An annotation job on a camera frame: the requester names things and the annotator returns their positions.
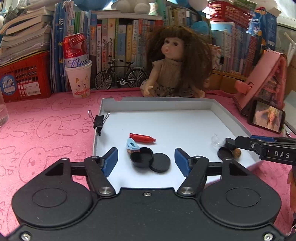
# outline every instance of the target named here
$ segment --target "screw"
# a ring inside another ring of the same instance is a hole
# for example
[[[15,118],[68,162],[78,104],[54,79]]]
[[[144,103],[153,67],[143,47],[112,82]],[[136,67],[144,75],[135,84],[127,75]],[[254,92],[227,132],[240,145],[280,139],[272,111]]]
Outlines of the screw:
[[[264,241],[271,241],[274,238],[272,234],[265,234],[263,240]]]
[[[182,187],[180,191],[182,194],[188,195],[188,194],[193,193],[193,188],[192,187]]]
[[[152,195],[152,193],[151,193],[151,192],[144,192],[143,195],[144,195],[145,197],[150,197],[150,196]]]
[[[23,241],[30,241],[31,240],[31,236],[27,233],[22,233],[20,238],[23,240]]]
[[[107,195],[107,194],[112,193],[112,189],[111,189],[111,187],[101,187],[101,188],[99,188],[99,193]]]

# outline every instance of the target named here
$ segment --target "red plastic basket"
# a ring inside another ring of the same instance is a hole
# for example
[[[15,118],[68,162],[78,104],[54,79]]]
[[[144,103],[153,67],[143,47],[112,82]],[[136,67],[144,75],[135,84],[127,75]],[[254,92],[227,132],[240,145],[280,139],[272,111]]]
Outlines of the red plastic basket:
[[[49,51],[0,67],[0,89],[4,101],[49,98]]]
[[[234,22],[243,28],[248,28],[252,15],[247,11],[228,2],[216,1],[208,4],[210,15],[215,21]]]

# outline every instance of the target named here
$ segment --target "paper cup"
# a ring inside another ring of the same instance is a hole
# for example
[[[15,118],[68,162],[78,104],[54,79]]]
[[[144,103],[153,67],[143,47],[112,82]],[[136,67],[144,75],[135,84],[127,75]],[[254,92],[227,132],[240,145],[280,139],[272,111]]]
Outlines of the paper cup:
[[[74,98],[85,98],[91,91],[91,61],[77,68],[66,68]]]

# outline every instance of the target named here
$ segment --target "budweiser can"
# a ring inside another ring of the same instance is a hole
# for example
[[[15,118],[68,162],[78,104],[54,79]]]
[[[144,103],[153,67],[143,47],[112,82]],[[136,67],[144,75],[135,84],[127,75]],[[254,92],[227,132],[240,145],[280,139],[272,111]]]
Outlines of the budweiser can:
[[[66,36],[63,41],[65,66],[76,68],[88,64],[87,43],[84,34]]]

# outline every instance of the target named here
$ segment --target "phone screen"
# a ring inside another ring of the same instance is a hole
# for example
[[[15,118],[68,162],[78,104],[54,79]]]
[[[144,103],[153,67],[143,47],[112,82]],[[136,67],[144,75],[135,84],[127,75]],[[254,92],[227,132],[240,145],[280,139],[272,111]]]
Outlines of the phone screen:
[[[275,132],[280,132],[282,117],[283,111],[257,101],[252,123]]]

